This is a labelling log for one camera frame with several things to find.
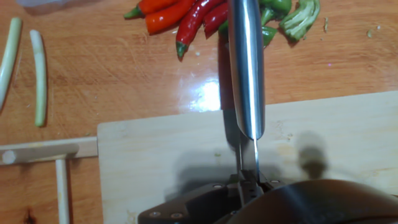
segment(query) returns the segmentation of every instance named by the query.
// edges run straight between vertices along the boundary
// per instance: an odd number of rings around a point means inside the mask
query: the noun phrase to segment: bolt
[[[171,215],[172,218],[182,218],[183,215],[181,213],[174,213]]]
[[[149,214],[150,217],[158,217],[160,216],[160,212],[152,212]]]

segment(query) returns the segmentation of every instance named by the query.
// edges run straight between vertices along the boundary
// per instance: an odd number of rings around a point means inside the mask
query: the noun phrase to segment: wooden table
[[[74,0],[63,7],[24,9],[14,0],[0,2],[0,52],[11,18],[24,22],[0,114],[0,144],[95,136],[97,125],[107,121],[233,107],[228,54],[218,36],[205,40],[201,29],[179,62],[176,28],[149,36],[144,20],[123,19],[136,3]],[[321,0],[321,5],[306,40],[289,45],[277,34],[265,49],[267,104],[397,90],[398,2]],[[329,18],[327,34],[324,17]],[[44,128],[34,126],[31,29],[42,33],[47,52]],[[73,222],[101,223],[97,158],[69,166]],[[56,187],[53,162],[1,167],[2,222],[22,223],[31,208],[37,223],[57,223]]]

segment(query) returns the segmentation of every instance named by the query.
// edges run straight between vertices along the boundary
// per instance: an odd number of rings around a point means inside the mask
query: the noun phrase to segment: green chili pepper
[[[228,38],[228,21],[225,21],[219,28],[218,32],[221,36]],[[264,43],[264,47],[266,47],[269,42],[271,42],[272,38],[274,38],[275,34],[278,32],[277,29],[272,27],[261,27],[262,32],[262,41]]]
[[[279,23],[279,27],[293,42],[299,41],[311,28],[319,15],[319,0],[299,0],[300,7],[286,16]]]
[[[261,26],[271,19],[283,19],[292,8],[292,0],[259,0],[259,4],[265,7],[262,10]]]
[[[275,34],[278,32],[278,30],[272,27],[263,26],[261,27],[261,31],[264,47],[267,47],[269,45],[269,42],[271,42],[272,38],[274,38]]]

